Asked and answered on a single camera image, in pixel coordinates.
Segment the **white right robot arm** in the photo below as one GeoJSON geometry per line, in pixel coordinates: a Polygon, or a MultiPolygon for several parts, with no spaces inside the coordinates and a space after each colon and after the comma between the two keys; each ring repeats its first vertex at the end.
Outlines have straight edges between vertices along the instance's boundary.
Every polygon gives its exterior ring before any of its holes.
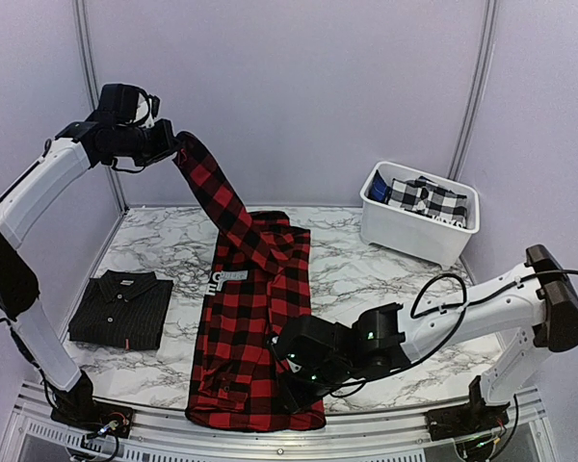
{"type": "Polygon", "coordinates": [[[284,405],[297,413],[343,388],[407,372],[448,345],[513,329],[518,339],[472,382],[471,399],[459,409],[459,424],[477,431],[542,362],[578,347],[574,273],[535,244],[508,272],[437,301],[420,292],[409,307],[387,303],[350,326],[314,316],[291,319],[271,346],[289,368],[279,377],[284,405]]]}

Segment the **left wall corner profile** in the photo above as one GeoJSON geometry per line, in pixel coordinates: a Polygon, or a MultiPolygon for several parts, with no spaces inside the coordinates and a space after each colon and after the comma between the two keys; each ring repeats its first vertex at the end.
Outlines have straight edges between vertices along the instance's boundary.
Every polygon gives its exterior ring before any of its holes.
{"type": "MultiPolygon", "coordinates": [[[[75,25],[76,42],[82,66],[84,87],[89,106],[91,110],[94,111],[99,102],[101,87],[97,78],[92,52],[92,34],[88,8],[86,2],[81,0],[74,0],[71,2],[71,5],[75,25]]],[[[105,166],[112,197],[115,201],[118,212],[121,215],[124,215],[129,210],[129,207],[122,185],[118,178],[118,174],[110,168],[111,160],[109,153],[106,151],[106,145],[104,143],[98,143],[97,136],[92,140],[92,146],[96,150],[96,153],[93,154],[93,158],[97,160],[100,165],[105,166]]]]}

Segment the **right wall corner profile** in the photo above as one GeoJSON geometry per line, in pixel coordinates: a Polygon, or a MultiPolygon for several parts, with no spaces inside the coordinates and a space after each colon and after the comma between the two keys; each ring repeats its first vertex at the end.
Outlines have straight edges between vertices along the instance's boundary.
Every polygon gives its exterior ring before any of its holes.
{"type": "Polygon", "coordinates": [[[492,49],[496,37],[496,23],[500,2],[485,1],[481,33],[478,41],[478,53],[473,76],[465,105],[465,110],[457,137],[452,161],[447,177],[459,181],[468,155],[472,132],[486,89],[487,74],[490,68],[492,49]]]}

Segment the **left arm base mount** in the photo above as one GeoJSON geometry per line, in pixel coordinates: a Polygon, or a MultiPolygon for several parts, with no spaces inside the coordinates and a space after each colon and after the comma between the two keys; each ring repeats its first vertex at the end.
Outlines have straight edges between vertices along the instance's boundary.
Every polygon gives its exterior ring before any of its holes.
{"type": "Polygon", "coordinates": [[[134,410],[128,406],[94,401],[92,410],[82,413],[64,402],[52,403],[51,419],[81,430],[81,436],[66,436],[70,461],[117,461],[123,440],[131,432],[134,410]]]}

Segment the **white plastic bin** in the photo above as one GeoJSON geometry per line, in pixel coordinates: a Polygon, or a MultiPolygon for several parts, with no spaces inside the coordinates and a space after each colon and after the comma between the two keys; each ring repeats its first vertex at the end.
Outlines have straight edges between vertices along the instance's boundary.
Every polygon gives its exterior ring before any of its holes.
{"type": "Polygon", "coordinates": [[[456,263],[471,237],[481,228],[480,200],[477,192],[462,183],[415,168],[381,161],[373,167],[360,191],[362,217],[360,237],[378,244],[450,268],[456,263]],[[467,199],[465,225],[437,218],[433,212],[417,213],[391,199],[372,198],[373,186],[397,186],[425,178],[439,187],[467,199]]]}

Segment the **black pinstripe folded shirt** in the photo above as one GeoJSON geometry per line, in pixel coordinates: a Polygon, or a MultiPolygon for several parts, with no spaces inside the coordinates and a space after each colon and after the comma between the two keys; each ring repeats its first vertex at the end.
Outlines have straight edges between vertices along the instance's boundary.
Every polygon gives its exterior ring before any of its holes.
{"type": "Polygon", "coordinates": [[[124,350],[161,345],[173,282],[152,272],[106,270],[89,280],[68,324],[72,342],[124,350]]]}

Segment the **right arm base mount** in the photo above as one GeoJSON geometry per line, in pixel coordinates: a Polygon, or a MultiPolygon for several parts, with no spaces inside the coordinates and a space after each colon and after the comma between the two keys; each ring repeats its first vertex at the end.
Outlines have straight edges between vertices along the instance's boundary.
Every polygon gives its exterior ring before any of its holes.
{"type": "Polygon", "coordinates": [[[507,432],[508,405],[484,409],[470,403],[431,409],[426,425],[433,442],[452,440],[461,461],[489,461],[507,432]]]}

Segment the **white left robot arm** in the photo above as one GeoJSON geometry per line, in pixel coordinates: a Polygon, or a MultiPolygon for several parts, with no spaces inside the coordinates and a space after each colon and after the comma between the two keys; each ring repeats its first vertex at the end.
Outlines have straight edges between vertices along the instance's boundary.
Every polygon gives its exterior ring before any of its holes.
{"type": "Polygon", "coordinates": [[[105,123],[76,121],[0,196],[0,312],[32,364],[58,393],[57,410],[83,428],[102,420],[89,377],[76,365],[45,314],[39,279],[21,253],[50,206],[92,168],[127,158],[138,167],[156,164],[176,150],[169,120],[105,123]]]}

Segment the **wall corner profile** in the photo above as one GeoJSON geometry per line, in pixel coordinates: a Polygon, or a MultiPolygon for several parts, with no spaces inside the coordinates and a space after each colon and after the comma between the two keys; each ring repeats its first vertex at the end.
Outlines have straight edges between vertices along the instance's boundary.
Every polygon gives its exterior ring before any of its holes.
{"type": "Polygon", "coordinates": [[[478,53],[473,76],[465,105],[465,110],[457,137],[452,161],[447,177],[459,181],[468,155],[472,132],[486,89],[487,74],[490,68],[492,49],[496,37],[496,23],[500,2],[485,1],[481,33],[478,41],[478,53]]]}
{"type": "MultiPolygon", "coordinates": [[[[89,106],[91,110],[94,111],[99,102],[101,87],[97,78],[92,52],[92,34],[88,8],[86,2],[81,0],[74,0],[71,2],[71,5],[75,25],[76,42],[82,66],[84,87],[89,106]]],[[[124,215],[129,210],[129,207],[122,185],[118,178],[118,174],[110,168],[111,160],[109,153],[106,151],[106,145],[104,143],[98,143],[97,136],[92,140],[92,146],[96,150],[96,153],[93,154],[93,158],[97,160],[100,165],[105,166],[112,197],[115,201],[118,212],[121,215],[124,215]]]]}

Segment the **red black plaid shirt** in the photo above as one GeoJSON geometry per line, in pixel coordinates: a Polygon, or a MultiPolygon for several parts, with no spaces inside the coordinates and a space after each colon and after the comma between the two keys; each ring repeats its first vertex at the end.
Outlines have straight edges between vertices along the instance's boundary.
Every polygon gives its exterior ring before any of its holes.
{"type": "Polygon", "coordinates": [[[311,236],[280,211],[247,209],[207,147],[180,132],[174,163],[218,237],[204,290],[186,418],[241,432],[325,426],[319,400],[291,413],[281,398],[283,369],[271,339],[311,312],[311,236]]]}

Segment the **aluminium front frame rail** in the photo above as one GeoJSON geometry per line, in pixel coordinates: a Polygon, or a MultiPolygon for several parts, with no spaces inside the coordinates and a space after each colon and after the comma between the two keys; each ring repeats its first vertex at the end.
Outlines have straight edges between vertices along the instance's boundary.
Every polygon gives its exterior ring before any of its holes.
{"type": "MultiPolygon", "coordinates": [[[[426,405],[328,416],[309,432],[241,433],[204,428],[183,411],[133,404],[134,422],[120,440],[119,461],[455,461],[473,436],[434,441],[426,405]]],[[[26,381],[0,445],[0,461],[67,460],[75,451],[108,456],[113,444],[83,447],[81,429],[55,423],[41,385],[26,381]]]]}

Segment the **blue folded garment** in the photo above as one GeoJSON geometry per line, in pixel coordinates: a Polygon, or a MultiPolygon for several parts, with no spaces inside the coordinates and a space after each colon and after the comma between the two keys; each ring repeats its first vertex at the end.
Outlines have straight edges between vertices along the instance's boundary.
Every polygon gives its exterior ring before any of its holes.
{"type": "Polygon", "coordinates": [[[367,198],[382,204],[387,204],[390,194],[390,186],[385,182],[381,175],[376,172],[368,191],[367,198]]]}

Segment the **black white plaid shirt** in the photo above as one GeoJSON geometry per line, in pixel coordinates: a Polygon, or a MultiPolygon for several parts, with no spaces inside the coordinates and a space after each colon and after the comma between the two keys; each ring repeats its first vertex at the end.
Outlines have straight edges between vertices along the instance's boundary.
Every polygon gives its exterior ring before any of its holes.
{"type": "Polygon", "coordinates": [[[420,176],[413,180],[394,179],[388,205],[458,228],[468,220],[468,197],[420,176]]]}

